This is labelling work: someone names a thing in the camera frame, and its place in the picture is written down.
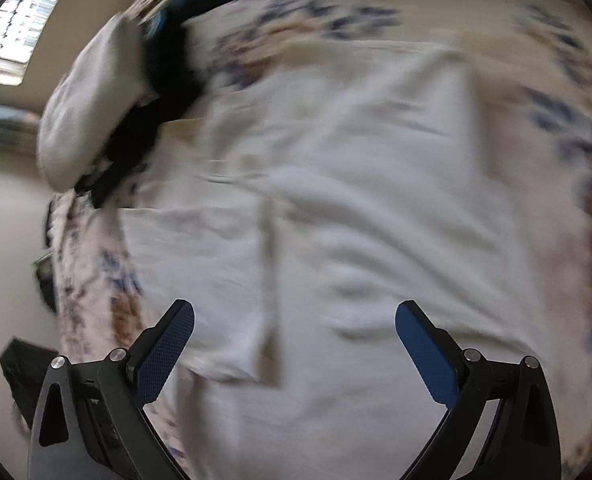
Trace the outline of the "folded cream garment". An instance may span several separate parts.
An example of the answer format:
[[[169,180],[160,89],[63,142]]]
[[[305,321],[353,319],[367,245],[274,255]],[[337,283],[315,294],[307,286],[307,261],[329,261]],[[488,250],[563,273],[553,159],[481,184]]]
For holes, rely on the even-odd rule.
[[[140,26],[117,13],[80,51],[42,113],[37,165],[54,192],[75,186],[147,93]]]

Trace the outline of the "black box on floor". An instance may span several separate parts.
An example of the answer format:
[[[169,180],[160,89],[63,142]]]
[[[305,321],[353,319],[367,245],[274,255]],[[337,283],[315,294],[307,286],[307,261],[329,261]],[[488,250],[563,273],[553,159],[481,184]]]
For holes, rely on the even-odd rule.
[[[12,398],[28,427],[34,421],[46,372],[58,356],[53,349],[13,338],[0,354],[0,367]]]

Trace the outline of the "folded black garment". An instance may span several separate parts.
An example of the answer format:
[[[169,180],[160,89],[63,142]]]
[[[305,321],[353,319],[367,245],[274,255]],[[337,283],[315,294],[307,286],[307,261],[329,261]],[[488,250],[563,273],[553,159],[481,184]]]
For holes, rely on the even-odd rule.
[[[90,174],[75,185],[98,209],[154,148],[158,128],[180,118],[202,95],[203,85],[188,62],[186,32],[180,18],[160,11],[142,25],[146,96],[136,100],[103,146]]]

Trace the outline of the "white long-sleeve shirt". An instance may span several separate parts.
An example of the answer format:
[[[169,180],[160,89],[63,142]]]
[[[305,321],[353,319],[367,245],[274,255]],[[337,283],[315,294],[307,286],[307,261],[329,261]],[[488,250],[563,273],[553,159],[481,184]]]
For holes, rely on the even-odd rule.
[[[119,211],[149,315],[196,329],[165,388],[195,479],[396,479],[441,409],[416,301],[491,359],[552,360],[514,207],[448,44],[305,40],[162,129]]]

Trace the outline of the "floral fleece bed blanket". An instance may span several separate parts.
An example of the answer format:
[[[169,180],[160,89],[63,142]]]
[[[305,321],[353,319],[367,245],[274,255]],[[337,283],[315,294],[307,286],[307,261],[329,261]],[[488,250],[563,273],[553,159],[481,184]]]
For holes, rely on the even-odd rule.
[[[120,12],[138,22],[143,47],[142,25],[170,1],[136,0]],[[54,192],[46,236],[60,356],[79,364],[128,349],[182,299],[161,314],[148,314],[119,222],[119,211],[134,203],[166,125],[202,118],[219,96],[261,81],[297,41],[448,44],[470,62],[488,168],[509,193],[543,306],[552,360],[535,358],[558,424],[560,479],[586,474],[592,467],[592,16],[582,1],[232,0],[182,26],[202,95],[180,118],[159,126],[154,148],[103,207],[94,208],[90,195],[77,194],[75,187]],[[425,315],[461,348],[482,352],[460,344]],[[195,479],[176,415],[164,399],[184,350],[158,398],[143,409],[185,479]],[[482,355],[507,363],[524,358]],[[449,479],[466,479],[472,470],[497,406],[486,404]]]

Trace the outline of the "left blue striped curtain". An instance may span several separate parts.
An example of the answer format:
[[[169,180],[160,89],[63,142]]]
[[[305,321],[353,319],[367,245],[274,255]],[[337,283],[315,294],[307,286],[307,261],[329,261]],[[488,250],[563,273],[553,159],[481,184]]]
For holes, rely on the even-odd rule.
[[[30,110],[0,105],[0,148],[34,156],[40,116]]]

